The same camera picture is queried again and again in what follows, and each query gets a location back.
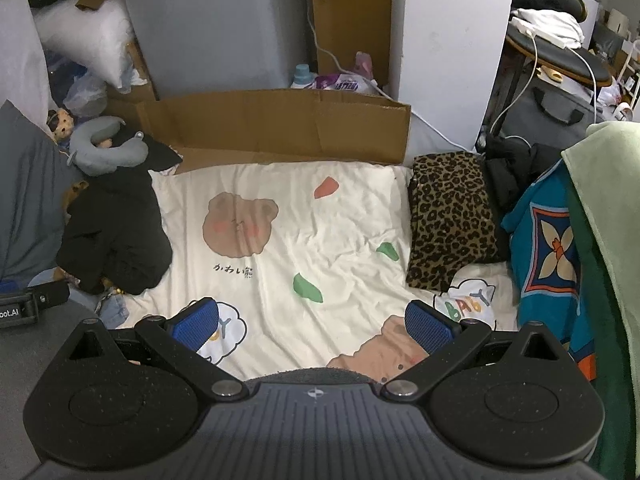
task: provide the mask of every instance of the cartoon bear face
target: cartoon bear face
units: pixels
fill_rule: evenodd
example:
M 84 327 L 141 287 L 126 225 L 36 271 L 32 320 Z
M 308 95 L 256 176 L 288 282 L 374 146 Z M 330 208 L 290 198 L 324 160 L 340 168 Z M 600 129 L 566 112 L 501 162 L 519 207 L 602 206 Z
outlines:
M 209 249 L 227 258 L 261 254 L 276 216 L 278 205 L 273 200 L 220 193 L 209 201 L 202 236 Z
M 329 361 L 327 367 L 350 370 L 386 383 L 426 357 L 427 352 L 407 333 L 404 318 L 391 316 L 380 334 L 364 343 L 353 356 L 340 355 Z

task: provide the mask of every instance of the black bag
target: black bag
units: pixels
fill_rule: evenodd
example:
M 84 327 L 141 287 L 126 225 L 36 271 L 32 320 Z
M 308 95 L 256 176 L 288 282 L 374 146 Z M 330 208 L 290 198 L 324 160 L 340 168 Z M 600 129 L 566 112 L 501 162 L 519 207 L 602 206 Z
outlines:
M 526 80 L 521 82 L 518 93 L 525 83 Z M 600 111 L 598 122 L 604 122 Z M 589 104 L 534 77 L 527 91 L 507 112 L 502 133 L 523 137 L 530 144 L 537 142 L 564 150 L 583 140 L 592 123 L 593 102 Z

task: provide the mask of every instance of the gray neck pillow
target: gray neck pillow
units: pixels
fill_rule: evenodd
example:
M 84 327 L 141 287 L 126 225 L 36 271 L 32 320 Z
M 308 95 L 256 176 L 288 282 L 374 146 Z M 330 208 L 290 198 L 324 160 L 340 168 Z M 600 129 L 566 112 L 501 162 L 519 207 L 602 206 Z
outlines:
M 117 148 L 98 148 L 94 144 L 111 139 L 125 122 L 118 117 L 96 117 L 80 124 L 71 134 L 71 155 L 67 165 L 74 163 L 83 173 L 99 176 L 113 173 L 119 166 L 133 168 L 146 160 L 149 148 L 142 140 L 142 133 L 127 140 Z

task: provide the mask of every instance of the gray blanket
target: gray blanket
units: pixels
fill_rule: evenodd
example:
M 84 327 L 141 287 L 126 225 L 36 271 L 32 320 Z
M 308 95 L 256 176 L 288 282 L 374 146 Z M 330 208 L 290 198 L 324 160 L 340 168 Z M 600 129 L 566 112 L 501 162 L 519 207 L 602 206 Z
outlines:
M 47 135 L 5 101 L 0 108 L 0 283 L 26 284 L 55 267 L 63 195 L 82 180 Z

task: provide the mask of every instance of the white bedsheet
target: white bedsheet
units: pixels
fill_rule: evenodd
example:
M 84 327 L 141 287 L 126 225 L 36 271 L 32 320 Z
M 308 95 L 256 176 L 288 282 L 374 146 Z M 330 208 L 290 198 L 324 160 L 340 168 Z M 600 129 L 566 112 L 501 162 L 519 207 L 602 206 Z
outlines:
M 514 330 L 517 290 L 506 264 L 463 269 L 451 298 L 406 286 L 409 174 L 357 162 L 152 174 L 174 259 L 155 289 L 127 297 L 125 326 L 146 314 L 169 318 L 210 296 L 220 325 L 200 354 L 242 380 L 329 364 L 364 370 L 362 359 L 348 358 L 384 336 L 385 324 L 401 339 L 390 344 L 398 354 L 390 366 L 397 370 L 398 359 L 410 366 L 421 348 L 401 319 L 416 298 L 451 317 L 453 307 Z M 480 289 L 491 306 L 465 303 Z M 388 380 L 393 370 L 378 354 L 367 353 L 368 362 L 381 361 L 369 373 Z

